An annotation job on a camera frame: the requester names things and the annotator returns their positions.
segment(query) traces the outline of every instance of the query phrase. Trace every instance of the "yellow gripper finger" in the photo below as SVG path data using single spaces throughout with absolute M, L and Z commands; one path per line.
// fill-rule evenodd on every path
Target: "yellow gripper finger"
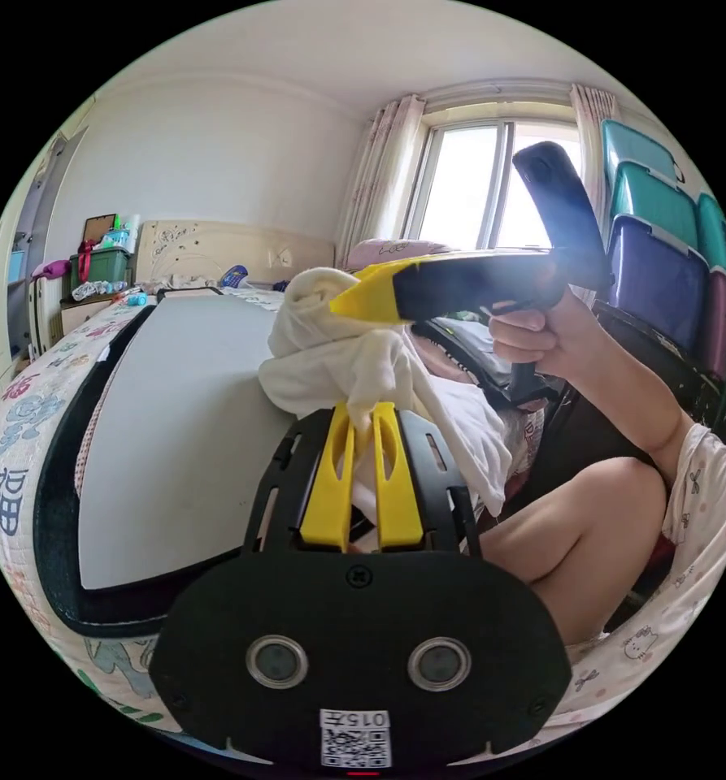
M 352 517 L 353 467 L 354 427 L 346 404 L 338 404 L 300 526 L 300 536 L 306 544 L 346 552 Z
M 376 405 L 373 436 L 379 550 L 417 547 L 424 534 L 422 520 L 393 404 Z
M 420 258 L 407 258 L 363 268 L 357 273 L 359 283 L 334 297 L 328 308 L 341 317 L 370 323 L 398 324 L 402 320 L 393 292 L 393 277 L 407 266 L 419 265 L 421 262 Z

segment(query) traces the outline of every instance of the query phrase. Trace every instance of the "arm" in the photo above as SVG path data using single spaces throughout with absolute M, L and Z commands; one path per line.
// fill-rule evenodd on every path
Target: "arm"
M 598 323 L 592 339 L 593 360 L 570 379 L 572 385 L 623 436 L 653 459 L 670 487 L 693 420 L 666 384 Z
M 569 289 L 553 309 L 490 319 L 495 349 L 511 362 L 537 362 L 571 383 L 673 485 L 693 422 L 649 368 L 628 354 Z

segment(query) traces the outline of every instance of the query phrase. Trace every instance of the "teal storage box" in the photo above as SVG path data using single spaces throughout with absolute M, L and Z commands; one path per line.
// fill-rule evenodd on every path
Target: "teal storage box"
M 601 135 L 604 142 L 606 180 L 610 186 L 615 184 L 618 166 L 626 160 L 656 171 L 675 184 L 685 182 L 685 176 L 672 153 L 643 132 L 614 119 L 604 119 L 601 122 Z
M 622 162 L 612 189 L 611 213 L 627 214 L 670 233 L 698 252 L 696 204 L 686 191 L 638 162 Z
M 70 284 L 72 289 L 83 284 L 78 271 L 78 255 L 70 258 L 72 264 Z M 124 282 L 127 280 L 129 254 L 120 247 L 95 249 L 89 259 L 88 282 Z
M 698 251 L 704 255 L 710 271 L 726 272 L 726 218 L 718 202 L 709 194 L 698 196 Z

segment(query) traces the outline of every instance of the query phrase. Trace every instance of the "white wall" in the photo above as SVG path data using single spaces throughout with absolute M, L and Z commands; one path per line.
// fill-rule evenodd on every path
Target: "white wall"
M 645 121 L 640 115 L 633 114 L 630 111 L 622 110 L 623 121 L 632 128 L 650 136 L 654 141 L 663 144 L 671 153 L 680 170 L 685 174 L 685 183 L 683 189 L 695 200 L 699 193 L 706 192 L 712 194 L 709 184 L 699 172 L 698 168 L 680 146 L 677 139 L 656 120 Z
M 319 99 L 234 77 L 104 94 L 67 170 L 46 260 L 88 217 L 209 219 L 333 239 L 363 123 Z
M 182 33 L 115 82 L 229 70 L 289 80 L 362 118 L 408 92 L 474 80 L 578 81 L 644 106 L 583 54 L 540 30 L 450 0 L 274 0 Z

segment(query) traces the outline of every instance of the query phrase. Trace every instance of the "window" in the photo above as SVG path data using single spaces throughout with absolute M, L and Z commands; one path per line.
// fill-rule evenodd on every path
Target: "window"
M 411 204 L 408 238 L 458 249 L 549 247 L 544 226 L 512 156 L 554 141 L 580 170 L 575 125 L 484 120 L 434 128 Z

